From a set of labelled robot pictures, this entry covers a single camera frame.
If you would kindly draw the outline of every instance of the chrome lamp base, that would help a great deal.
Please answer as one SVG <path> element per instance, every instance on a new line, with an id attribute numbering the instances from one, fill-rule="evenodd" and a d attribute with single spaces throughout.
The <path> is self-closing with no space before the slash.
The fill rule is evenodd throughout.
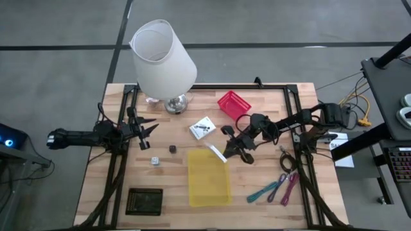
<path id="1" fill-rule="evenodd" d="M 187 109 L 187 104 L 188 100 L 184 94 L 177 98 L 164 101 L 167 112 L 174 115 L 183 113 Z"/>

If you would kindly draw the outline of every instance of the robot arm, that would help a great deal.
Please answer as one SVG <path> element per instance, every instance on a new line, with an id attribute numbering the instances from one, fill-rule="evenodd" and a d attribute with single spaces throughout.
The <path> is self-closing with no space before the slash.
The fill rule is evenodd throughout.
<path id="1" fill-rule="evenodd" d="M 313 112 L 321 110 L 323 121 L 313 120 Z M 313 125 L 313 128 L 300 134 L 302 146 L 315 149 L 317 140 L 322 137 L 329 129 L 344 127 L 342 111 L 340 106 L 335 103 L 323 103 L 313 108 L 302 109 L 300 112 L 282 119 L 276 123 L 269 120 L 268 116 L 262 114 L 252 114 L 250 125 L 234 136 L 234 129 L 231 126 L 223 126 L 222 132 L 230 137 L 224 151 L 224 157 L 229 158 L 240 155 L 242 161 L 252 164 L 254 159 L 245 150 L 255 150 L 259 144 L 254 143 L 254 139 L 263 133 L 263 140 L 266 142 L 275 141 L 284 132 L 305 125 Z"/>
<path id="2" fill-rule="evenodd" d="M 68 146 L 101 146 L 110 152 L 121 151 L 125 141 L 139 137 L 142 150 L 150 148 L 146 138 L 158 124 L 145 129 L 141 124 L 149 123 L 155 119 L 144 119 L 136 116 L 134 107 L 127 108 L 127 116 L 132 118 L 131 124 L 121 123 L 117 127 L 109 120 L 99 121 L 92 132 L 67 131 L 63 128 L 49 133 L 47 146 L 51 150 L 58 150 Z"/>

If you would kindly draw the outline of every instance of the table lamp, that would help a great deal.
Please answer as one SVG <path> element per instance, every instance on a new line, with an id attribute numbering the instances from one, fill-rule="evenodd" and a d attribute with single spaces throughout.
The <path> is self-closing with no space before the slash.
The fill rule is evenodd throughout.
<path id="1" fill-rule="evenodd" d="M 167 112 L 187 109 L 184 95 L 195 83 L 197 68 L 171 25 L 151 21 L 137 30 L 130 41 L 137 82 L 149 97 L 164 100 Z"/>

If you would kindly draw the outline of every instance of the gray floor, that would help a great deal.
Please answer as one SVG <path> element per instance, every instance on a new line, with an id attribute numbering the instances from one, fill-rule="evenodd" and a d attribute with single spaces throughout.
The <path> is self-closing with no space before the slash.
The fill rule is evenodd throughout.
<path id="1" fill-rule="evenodd" d="M 126 0 L 0 0 L 0 46 L 115 44 Z M 135 0 L 123 43 L 144 23 L 170 21 L 183 43 L 392 42 L 410 33 L 400 0 Z M 360 61 L 389 47 L 190 49 L 197 82 L 313 82 L 317 87 L 360 70 Z M 56 163 L 55 172 L 27 187 L 16 230 L 69 227 L 89 148 L 50 151 L 55 128 L 89 130 L 96 118 L 113 51 L 0 51 L 0 123 L 31 135 Z M 131 53 L 120 52 L 115 83 L 135 82 Z M 338 102 L 355 76 L 317 92 Z M 375 100 L 369 119 L 382 122 Z M 376 180 L 340 181 L 350 224 L 406 230 L 411 225 L 389 172 L 395 205 L 375 202 Z"/>

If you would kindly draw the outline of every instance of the red plastic basket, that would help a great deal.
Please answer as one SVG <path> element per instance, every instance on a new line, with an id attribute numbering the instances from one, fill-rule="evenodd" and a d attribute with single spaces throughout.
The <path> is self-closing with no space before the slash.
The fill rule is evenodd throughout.
<path id="1" fill-rule="evenodd" d="M 218 106 L 220 106 L 220 109 L 233 120 L 237 120 L 240 115 L 246 114 L 251 108 L 251 105 L 232 90 L 218 100 Z"/>

